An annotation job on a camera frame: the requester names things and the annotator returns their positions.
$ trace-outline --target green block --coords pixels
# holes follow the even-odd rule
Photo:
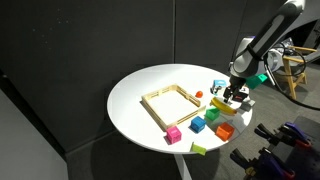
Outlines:
[[[199,153],[201,155],[206,155],[207,149],[198,145],[195,145],[194,143],[192,143],[192,147],[191,150],[193,152]]]
[[[215,106],[213,106],[206,110],[206,114],[204,116],[209,120],[213,121],[217,119],[219,115],[220,115],[220,110]]]
[[[246,84],[250,89],[255,89],[260,84],[262,84],[265,80],[267,80],[268,77],[264,74],[260,74],[257,76],[251,76],[246,79]]]

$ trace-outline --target gray floor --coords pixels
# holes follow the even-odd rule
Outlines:
[[[308,66],[308,84],[296,88],[300,102],[320,107],[319,70],[318,65]],[[266,140],[253,132],[259,123],[272,130],[286,121],[293,122],[299,115],[320,123],[319,111],[293,104],[276,92],[269,82],[251,90],[250,97],[256,101],[253,118],[240,137],[219,150],[207,152],[204,157],[185,156],[193,179],[242,179],[244,170],[229,158],[229,154],[238,148],[246,158],[258,157],[258,150],[268,146]],[[181,179],[173,155],[143,149],[118,132],[68,154],[67,160],[70,180]]]

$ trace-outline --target wooden frame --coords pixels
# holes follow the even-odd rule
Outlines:
[[[177,121],[170,123],[169,125],[167,125],[166,123],[164,123],[164,121],[161,119],[161,117],[159,116],[159,114],[156,112],[156,110],[151,106],[151,104],[149,103],[149,100],[157,97],[157,96],[161,96],[164,93],[170,92],[170,91],[177,91],[179,94],[181,94],[186,100],[190,101],[191,103],[193,103],[196,107],[198,107],[198,109],[196,111],[191,112],[190,114],[184,116],[181,119],[178,119]],[[157,123],[161,126],[161,128],[163,130],[167,130],[170,127],[176,126],[180,123],[182,123],[183,121],[196,116],[199,112],[205,110],[206,106],[201,106],[201,102],[194,96],[192,96],[191,94],[188,94],[186,90],[184,90],[183,88],[181,88],[180,86],[178,86],[177,84],[173,84],[164,88],[161,88],[157,91],[153,91],[151,93],[148,93],[144,96],[142,96],[142,102],[145,105],[145,108],[147,108],[147,110],[149,110],[149,113],[151,113],[151,115],[153,116],[153,118],[157,121]]]

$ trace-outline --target orange block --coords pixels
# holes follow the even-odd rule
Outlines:
[[[217,128],[216,135],[222,140],[227,141],[233,134],[234,127],[224,122]]]
[[[198,91],[197,93],[196,93],[196,97],[197,98],[201,98],[203,96],[203,92],[202,91]]]

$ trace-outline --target dark wall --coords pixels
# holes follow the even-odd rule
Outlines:
[[[315,25],[307,37],[303,47],[319,49],[320,45],[320,20],[315,22]]]
[[[295,46],[305,47],[304,44],[308,36],[313,33],[317,21],[312,21],[304,24],[286,34],[286,38],[291,37]]]
[[[241,19],[241,26],[236,40],[233,55],[236,54],[238,45],[246,36],[255,36],[260,29],[276,14],[277,10],[286,0],[247,0]]]
[[[284,1],[5,1],[0,69],[69,152],[112,129],[104,90],[163,63],[226,72]]]
[[[12,0],[0,10],[0,69],[66,151],[111,130],[105,88],[173,63],[171,0]]]
[[[226,72],[246,0],[177,0],[175,62]]]

